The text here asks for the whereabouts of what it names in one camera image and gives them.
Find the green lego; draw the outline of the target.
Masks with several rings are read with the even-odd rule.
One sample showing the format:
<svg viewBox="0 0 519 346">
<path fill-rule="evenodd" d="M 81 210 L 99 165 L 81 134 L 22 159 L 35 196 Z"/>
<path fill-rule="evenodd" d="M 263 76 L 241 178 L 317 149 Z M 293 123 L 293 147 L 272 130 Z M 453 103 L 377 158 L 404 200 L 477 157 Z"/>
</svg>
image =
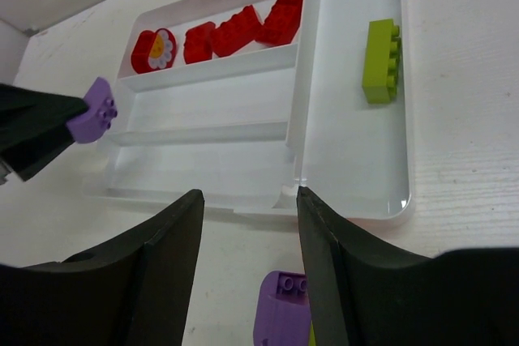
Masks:
<svg viewBox="0 0 519 346">
<path fill-rule="evenodd" d="M 308 346 L 316 346 L 313 323 L 311 323 L 311 326 L 310 326 L 309 337 L 308 337 Z"/>
</svg>

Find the small purple lego brick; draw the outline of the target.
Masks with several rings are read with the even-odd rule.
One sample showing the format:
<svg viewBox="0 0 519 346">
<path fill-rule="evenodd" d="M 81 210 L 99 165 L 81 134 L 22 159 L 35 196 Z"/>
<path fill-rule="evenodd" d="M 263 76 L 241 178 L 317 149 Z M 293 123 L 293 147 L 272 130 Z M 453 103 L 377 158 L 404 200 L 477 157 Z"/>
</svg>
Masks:
<svg viewBox="0 0 519 346">
<path fill-rule="evenodd" d="M 109 82 L 98 77 L 84 96 L 88 110 L 66 123 L 73 140 L 79 144 L 96 142 L 118 116 Z"/>
</svg>

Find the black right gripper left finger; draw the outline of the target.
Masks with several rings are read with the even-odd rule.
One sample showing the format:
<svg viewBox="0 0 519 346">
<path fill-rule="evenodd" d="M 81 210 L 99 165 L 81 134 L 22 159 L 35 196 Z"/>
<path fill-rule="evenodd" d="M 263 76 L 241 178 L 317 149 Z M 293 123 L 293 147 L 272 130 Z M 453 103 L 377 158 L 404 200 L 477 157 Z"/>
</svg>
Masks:
<svg viewBox="0 0 519 346">
<path fill-rule="evenodd" d="M 2 344 L 180 345 L 203 220 L 191 190 L 64 261 L 2 266 Z"/>
</svg>

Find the red curved lego brick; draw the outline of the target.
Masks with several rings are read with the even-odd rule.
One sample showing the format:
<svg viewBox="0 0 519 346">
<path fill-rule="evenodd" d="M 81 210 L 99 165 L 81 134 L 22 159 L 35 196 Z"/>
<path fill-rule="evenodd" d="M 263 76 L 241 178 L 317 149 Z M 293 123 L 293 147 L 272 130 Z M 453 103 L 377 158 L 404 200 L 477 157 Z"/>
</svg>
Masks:
<svg viewBox="0 0 519 346">
<path fill-rule="evenodd" d="M 303 0 L 276 0 L 255 41 L 266 46 L 290 44 L 301 23 L 302 5 Z"/>
</svg>

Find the red flower lego brick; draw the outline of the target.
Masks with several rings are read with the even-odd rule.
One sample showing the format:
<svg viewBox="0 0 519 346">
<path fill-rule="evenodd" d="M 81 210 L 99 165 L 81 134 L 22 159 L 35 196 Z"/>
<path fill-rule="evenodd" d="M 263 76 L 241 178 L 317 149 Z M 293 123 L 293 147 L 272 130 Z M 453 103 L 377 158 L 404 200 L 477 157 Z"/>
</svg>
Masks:
<svg viewBox="0 0 519 346">
<path fill-rule="evenodd" d="M 131 52 L 131 66 L 137 74 L 171 68 L 177 54 L 177 41 L 167 28 L 142 31 Z"/>
</svg>

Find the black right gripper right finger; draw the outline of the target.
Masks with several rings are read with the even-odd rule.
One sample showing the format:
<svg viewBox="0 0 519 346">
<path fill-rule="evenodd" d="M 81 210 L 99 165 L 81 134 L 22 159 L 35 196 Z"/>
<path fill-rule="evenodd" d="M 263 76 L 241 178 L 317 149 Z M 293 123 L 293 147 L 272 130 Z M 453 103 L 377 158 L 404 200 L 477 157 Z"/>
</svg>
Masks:
<svg viewBox="0 0 519 346">
<path fill-rule="evenodd" d="M 298 231 L 319 345 L 515 345 L 518 250 L 398 248 L 297 195 Z"/>
</svg>

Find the red square lego brick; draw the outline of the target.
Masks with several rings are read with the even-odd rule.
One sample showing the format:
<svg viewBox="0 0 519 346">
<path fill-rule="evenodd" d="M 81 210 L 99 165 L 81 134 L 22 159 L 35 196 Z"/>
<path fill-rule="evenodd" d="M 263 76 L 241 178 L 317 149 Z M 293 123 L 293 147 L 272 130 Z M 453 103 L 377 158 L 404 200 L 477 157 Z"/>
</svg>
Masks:
<svg viewBox="0 0 519 346">
<path fill-rule="evenodd" d="M 187 30 L 183 46 L 186 64 L 204 62 L 212 58 L 210 33 L 215 28 L 214 22 L 208 21 Z"/>
</svg>

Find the long green lego brick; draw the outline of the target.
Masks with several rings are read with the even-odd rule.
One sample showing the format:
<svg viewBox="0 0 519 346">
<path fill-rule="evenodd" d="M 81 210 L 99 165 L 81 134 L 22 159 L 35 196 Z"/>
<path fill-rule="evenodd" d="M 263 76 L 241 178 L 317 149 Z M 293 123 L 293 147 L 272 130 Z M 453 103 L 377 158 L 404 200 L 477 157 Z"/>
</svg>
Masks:
<svg viewBox="0 0 519 346">
<path fill-rule="evenodd" d="M 386 105 L 397 97 L 401 60 L 400 32 L 400 27 L 393 19 L 369 23 L 362 90 L 370 105 Z"/>
</svg>

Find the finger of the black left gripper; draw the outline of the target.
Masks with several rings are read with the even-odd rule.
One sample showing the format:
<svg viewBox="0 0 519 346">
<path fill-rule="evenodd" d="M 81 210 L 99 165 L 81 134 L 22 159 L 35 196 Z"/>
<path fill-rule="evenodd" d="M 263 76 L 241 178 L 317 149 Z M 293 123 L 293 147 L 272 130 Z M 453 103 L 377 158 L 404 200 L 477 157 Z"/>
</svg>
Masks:
<svg viewBox="0 0 519 346">
<path fill-rule="evenodd" d="M 66 123 L 88 111 L 79 97 L 1 85 L 1 181 L 37 175 L 73 144 Z"/>
</svg>

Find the large purple rounded lego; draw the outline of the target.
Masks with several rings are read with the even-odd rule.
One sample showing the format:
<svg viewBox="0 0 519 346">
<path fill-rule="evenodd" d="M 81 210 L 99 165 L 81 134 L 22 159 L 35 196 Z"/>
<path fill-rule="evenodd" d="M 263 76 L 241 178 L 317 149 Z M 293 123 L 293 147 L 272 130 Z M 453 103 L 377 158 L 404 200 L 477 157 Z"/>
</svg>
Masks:
<svg viewBox="0 0 519 346">
<path fill-rule="evenodd" d="M 288 271 L 269 272 L 259 288 L 253 344 L 306 346 L 310 333 L 307 277 Z"/>
</svg>

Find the red long lego brick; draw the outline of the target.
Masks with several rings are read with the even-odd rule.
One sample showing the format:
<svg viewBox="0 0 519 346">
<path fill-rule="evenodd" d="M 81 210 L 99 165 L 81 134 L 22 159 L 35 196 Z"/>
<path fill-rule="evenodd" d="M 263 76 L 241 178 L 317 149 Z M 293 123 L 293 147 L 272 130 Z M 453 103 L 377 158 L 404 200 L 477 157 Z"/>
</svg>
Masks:
<svg viewBox="0 0 519 346">
<path fill-rule="evenodd" d="M 251 43 L 261 27 L 255 7 L 247 5 L 210 32 L 212 51 L 219 58 L 230 56 Z"/>
</svg>

